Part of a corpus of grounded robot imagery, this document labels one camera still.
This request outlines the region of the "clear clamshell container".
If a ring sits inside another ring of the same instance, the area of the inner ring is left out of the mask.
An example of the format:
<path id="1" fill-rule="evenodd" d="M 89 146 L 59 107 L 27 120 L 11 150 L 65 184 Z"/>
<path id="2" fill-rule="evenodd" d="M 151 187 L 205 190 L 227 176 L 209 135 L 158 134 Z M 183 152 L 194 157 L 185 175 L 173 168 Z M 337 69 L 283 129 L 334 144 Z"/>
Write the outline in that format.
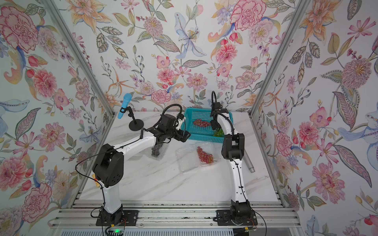
<path id="1" fill-rule="evenodd" d="M 197 147 L 201 147 L 205 152 L 212 154 L 214 156 L 214 163 L 201 163 L 197 154 Z M 179 148 L 175 152 L 179 171 L 181 173 L 187 173 L 198 168 L 205 168 L 217 164 L 220 161 L 220 157 L 216 151 L 217 150 L 215 144 L 211 142 L 197 142 Z"/>
<path id="2" fill-rule="evenodd" d="M 168 144 L 166 143 L 156 144 L 153 147 L 146 149 L 146 155 L 154 160 L 162 160 L 167 148 Z"/>

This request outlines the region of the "green grape bunch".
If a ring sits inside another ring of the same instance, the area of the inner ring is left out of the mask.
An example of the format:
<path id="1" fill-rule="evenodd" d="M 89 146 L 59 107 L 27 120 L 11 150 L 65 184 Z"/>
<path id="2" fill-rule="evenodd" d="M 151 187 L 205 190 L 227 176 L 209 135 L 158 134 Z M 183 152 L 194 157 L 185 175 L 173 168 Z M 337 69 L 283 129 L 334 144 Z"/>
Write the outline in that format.
<path id="1" fill-rule="evenodd" d="M 215 132 L 214 132 L 214 137 L 224 137 L 224 132 L 222 129 L 217 129 Z"/>

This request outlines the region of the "black grape bunch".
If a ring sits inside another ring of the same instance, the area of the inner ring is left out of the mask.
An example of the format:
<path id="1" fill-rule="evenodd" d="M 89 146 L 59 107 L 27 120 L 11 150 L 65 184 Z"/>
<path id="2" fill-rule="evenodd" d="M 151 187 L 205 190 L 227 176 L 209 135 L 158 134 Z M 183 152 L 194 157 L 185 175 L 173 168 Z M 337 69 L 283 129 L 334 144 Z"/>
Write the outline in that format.
<path id="1" fill-rule="evenodd" d="M 160 155 L 160 149 L 162 147 L 162 144 L 156 144 L 152 147 L 152 152 L 151 152 L 151 155 L 152 157 L 159 157 Z"/>

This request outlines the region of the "teal plastic mesh basket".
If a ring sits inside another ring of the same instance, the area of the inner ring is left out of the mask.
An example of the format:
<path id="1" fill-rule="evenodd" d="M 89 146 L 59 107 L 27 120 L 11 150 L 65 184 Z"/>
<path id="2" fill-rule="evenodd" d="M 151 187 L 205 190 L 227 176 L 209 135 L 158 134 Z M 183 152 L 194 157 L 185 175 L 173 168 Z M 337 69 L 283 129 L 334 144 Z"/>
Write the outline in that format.
<path id="1" fill-rule="evenodd" d="M 188 108 L 185 110 L 184 115 L 186 118 L 186 129 L 191 134 L 190 139 L 196 141 L 222 143 L 225 136 L 233 136 L 237 134 L 237 131 L 233 125 L 232 114 L 230 112 L 228 114 L 221 114 L 217 118 L 220 124 L 220 129 L 222 129 L 224 132 L 224 137 L 214 137 L 215 130 L 213 130 L 211 126 L 207 128 L 194 126 L 193 122 L 197 119 L 210 123 L 213 119 L 210 114 L 211 109 Z"/>

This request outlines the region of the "red grape bunch front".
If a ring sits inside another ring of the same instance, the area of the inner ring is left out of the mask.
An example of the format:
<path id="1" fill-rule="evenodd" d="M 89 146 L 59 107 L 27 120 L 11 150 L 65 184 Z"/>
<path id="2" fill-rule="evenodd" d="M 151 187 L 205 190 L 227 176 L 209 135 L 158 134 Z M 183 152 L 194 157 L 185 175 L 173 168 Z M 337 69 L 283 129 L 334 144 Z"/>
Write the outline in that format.
<path id="1" fill-rule="evenodd" d="M 201 147 L 197 147 L 197 154 L 201 163 L 211 164 L 214 163 L 214 156 L 210 153 L 207 153 Z"/>

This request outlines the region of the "red grape bunch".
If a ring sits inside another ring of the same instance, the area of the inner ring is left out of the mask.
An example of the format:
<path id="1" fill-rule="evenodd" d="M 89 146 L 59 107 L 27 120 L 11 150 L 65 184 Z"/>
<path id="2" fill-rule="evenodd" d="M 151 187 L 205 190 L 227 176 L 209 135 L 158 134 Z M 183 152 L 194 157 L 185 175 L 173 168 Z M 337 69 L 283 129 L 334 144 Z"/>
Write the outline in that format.
<path id="1" fill-rule="evenodd" d="M 210 153 L 207 153 L 201 147 L 197 147 L 197 154 L 201 163 L 211 164 L 214 163 L 214 156 Z"/>
<path id="2" fill-rule="evenodd" d="M 207 128 L 209 127 L 211 124 L 207 121 L 203 121 L 201 119 L 197 119 L 193 122 L 194 126 L 197 126 L 197 127 L 201 127 L 201 128 Z"/>

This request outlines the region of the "red grape bunch back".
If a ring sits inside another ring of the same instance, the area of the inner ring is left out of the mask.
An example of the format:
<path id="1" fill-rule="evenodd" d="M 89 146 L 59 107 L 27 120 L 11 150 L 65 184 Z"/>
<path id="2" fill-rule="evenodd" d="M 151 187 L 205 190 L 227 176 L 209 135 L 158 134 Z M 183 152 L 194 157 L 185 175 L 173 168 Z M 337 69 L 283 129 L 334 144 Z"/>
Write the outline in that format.
<path id="1" fill-rule="evenodd" d="M 194 126 L 197 126 L 197 127 L 201 127 L 201 128 L 207 128 L 209 127 L 211 124 L 207 121 L 203 121 L 201 119 L 197 119 L 193 122 Z"/>

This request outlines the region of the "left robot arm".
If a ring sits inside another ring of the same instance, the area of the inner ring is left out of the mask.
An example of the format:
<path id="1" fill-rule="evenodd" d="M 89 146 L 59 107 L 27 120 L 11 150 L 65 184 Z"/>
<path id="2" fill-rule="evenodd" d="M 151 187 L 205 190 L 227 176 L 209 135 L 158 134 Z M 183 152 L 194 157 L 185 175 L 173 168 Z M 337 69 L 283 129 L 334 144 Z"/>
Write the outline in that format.
<path id="1" fill-rule="evenodd" d="M 119 182 L 124 175 L 125 159 L 145 150 L 150 150 L 151 156 L 158 158 L 164 154 L 171 140 L 186 142 L 191 134 L 181 129 L 184 122 L 182 106 L 172 104 L 163 110 L 159 120 L 152 127 L 142 128 L 138 137 L 116 146 L 105 144 L 101 147 L 94 162 L 93 173 L 103 192 L 100 216 L 106 223 L 115 225 L 124 218 Z"/>

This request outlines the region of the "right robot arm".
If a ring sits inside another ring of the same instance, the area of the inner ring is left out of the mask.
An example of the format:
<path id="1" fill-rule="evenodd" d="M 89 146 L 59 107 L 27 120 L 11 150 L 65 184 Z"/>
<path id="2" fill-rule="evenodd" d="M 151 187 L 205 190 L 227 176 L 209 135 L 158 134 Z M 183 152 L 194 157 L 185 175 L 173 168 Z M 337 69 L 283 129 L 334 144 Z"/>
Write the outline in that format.
<path id="1" fill-rule="evenodd" d="M 241 225 L 252 216 L 252 208 L 247 197 L 242 175 L 242 165 L 245 156 L 245 135 L 239 133 L 231 121 L 229 112 L 222 105 L 213 101 L 211 105 L 211 126 L 220 128 L 224 133 L 221 155 L 228 161 L 233 192 L 231 196 L 231 222 Z"/>

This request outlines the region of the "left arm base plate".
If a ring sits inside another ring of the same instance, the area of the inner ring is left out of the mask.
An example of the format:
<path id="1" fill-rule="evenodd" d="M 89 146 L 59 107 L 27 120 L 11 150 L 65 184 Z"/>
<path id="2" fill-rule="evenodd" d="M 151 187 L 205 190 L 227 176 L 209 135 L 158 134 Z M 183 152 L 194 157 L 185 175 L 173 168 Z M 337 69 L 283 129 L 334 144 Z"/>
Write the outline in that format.
<path id="1" fill-rule="evenodd" d="M 99 216 L 96 217 L 96 226 L 136 226 L 138 220 L 137 210 L 123 210 L 110 214 L 105 210 L 99 211 Z"/>

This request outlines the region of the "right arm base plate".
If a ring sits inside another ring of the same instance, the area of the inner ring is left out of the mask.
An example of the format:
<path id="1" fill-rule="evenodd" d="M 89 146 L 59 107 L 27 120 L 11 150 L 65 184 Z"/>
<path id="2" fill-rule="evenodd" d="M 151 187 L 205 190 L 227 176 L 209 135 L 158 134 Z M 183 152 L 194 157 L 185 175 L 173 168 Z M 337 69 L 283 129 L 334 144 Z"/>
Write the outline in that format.
<path id="1" fill-rule="evenodd" d="M 218 226 L 248 226 L 253 227 L 258 225 L 256 212 L 252 209 L 247 214 L 237 216 L 231 210 L 217 210 L 213 221 L 217 222 Z"/>

